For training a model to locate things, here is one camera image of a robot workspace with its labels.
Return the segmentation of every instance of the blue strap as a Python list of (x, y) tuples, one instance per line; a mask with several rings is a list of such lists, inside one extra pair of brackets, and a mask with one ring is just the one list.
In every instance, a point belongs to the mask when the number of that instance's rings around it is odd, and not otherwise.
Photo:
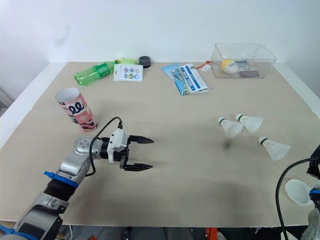
[(309, 195), (312, 195), (312, 194), (320, 194), (320, 190), (318, 189), (311, 189), (310, 192), (309, 192)]
[(7, 228), (1, 224), (0, 224), (0, 230), (4, 231), (5, 235), (14, 234), (14, 235), (19, 235), (21, 237), (24, 237), (28, 240), (38, 240), (35, 236), (32, 236), (32, 235), (24, 233), (24, 232), (18, 232), (14, 228)]
[(55, 174), (53, 172), (45, 171), (43, 174), (47, 175), (51, 179), (58, 180), (58, 181), (63, 182), (65, 184), (69, 184), (69, 185), (71, 185), (71, 186), (73, 186), (75, 188), (77, 188), (79, 186), (79, 184), (76, 183), (75, 181), (72, 181), (72, 180), (70, 180), (70, 179), (68, 179), (66, 177), (63, 177), (63, 176), (59, 176), (59, 175), (57, 175), (57, 174)]

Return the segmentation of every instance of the shuttlecock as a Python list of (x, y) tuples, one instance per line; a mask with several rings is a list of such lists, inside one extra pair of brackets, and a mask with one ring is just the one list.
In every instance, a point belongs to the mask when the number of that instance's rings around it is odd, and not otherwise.
[(291, 149), (290, 145), (271, 141), (265, 136), (259, 137), (258, 142), (264, 146), (273, 161), (282, 159)]
[(241, 133), (244, 125), (238, 121), (230, 121), (224, 117), (218, 119), (218, 123), (222, 126), (224, 133), (228, 139), (234, 138)]
[(235, 115), (235, 119), (242, 123), (249, 133), (252, 134), (261, 127), (264, 121), (264, 118), (261, 116), (244, 116), (243, 114)]

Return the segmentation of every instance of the clear plastic box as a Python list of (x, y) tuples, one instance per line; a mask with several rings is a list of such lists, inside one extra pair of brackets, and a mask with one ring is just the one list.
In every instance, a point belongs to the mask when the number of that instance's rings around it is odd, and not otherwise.
[(264, 78), (276, 60), (258, 43), (217, 43), (211, 66), (217, 78)]

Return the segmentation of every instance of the green plastic bottle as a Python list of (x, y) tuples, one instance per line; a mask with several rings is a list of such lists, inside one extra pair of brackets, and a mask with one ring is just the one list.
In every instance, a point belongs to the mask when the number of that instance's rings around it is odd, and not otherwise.
[(104, 61), (100, 65), (94, 65), (87, 70), (75, 73), (74, 79), (79, 85), (88, 85), (89, 83), (101, 79), (106, 75), (114, 72), (115, 64), (119, 64), (119, 60)]

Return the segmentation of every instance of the black wire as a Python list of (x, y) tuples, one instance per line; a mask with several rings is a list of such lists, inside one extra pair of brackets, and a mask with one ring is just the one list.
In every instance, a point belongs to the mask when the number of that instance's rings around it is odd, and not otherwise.
[(96, 173), (96, 167), (95, 167), (95, 164), (94, 164), (94, 158), (92, 157), (92, 147), (93, 147), (93, 145), (94, 145), (95, 140), (98, 139), (99, 135), (103, 132), (103, 130), (105, 130), (106, 127), (108, 127), (108, 125), (109, 125), (110, 123), (112, 123), (112, 122), (113, 122), (114, 120), (116, 120), (116, 119), (119, 120), (119, 125), (121, 125), (121, 124), (122, 124), (122, 119), (121, 119), (120, 117), (118, 117), (118, 116), (115, 116), (115, 117), (112, 118), (110, 121), (108, 121), (108, 122), (106, 123), (106, 125), (103, 126), (103, 128), (101, 128), (101, 130), (97, 133), (97, 135), (95, 135), (94, 138), (92, 138), (91, 143), (90, 143), (90, 147), (89, 147), (89, 158), (90, 158), (90, 163), (91, 163), (91, 167), (92, 167), (92, 172), (86, 174), (86, 175), (85, 175), (86, 177), (91, 176), (91, 175), (93, 175), (93, 174)]
[(286, 232), (286, 229), (285, 229), (285, 224), (284, 224), (284, 220), (282, 218), (282, 214), (281, 214), (281, 210), (280, 210), (280, 204), (279, 204), (279, 190), (280, 190), (281, 183), (282, 183), (285, 175), (287, 174), (287, 172), (289, 172), (289, 170), (292, 169), (293, 167), (295, 167), (297, 165), (300, 165), (300, 164), (307, 163), (307, 162), (319, 160), (319, 159), (320, 159), (319, 157), (310, 157), (310, 158), (306, 158), (304, 160), (300, 160), (300, 161), (297, 161), (297, 162), (291, 164), (290, 166), (288, 166), (283, 171), (283, 173), (282, 173), (281, 177), (279, 178), (279, 181), (278, 181), (278, 183), (276, 185), (276, 189), (275, 189), (275, 204), (276, 204), (276, 210), (278, 212), (278, 216), (279, 216), (279, 220), (280, 220), (280, 224), (281, 224), (281, 228), (282, 228), (285, 240), (288, 240), (288, 235), (287, 235), (287, 232)]

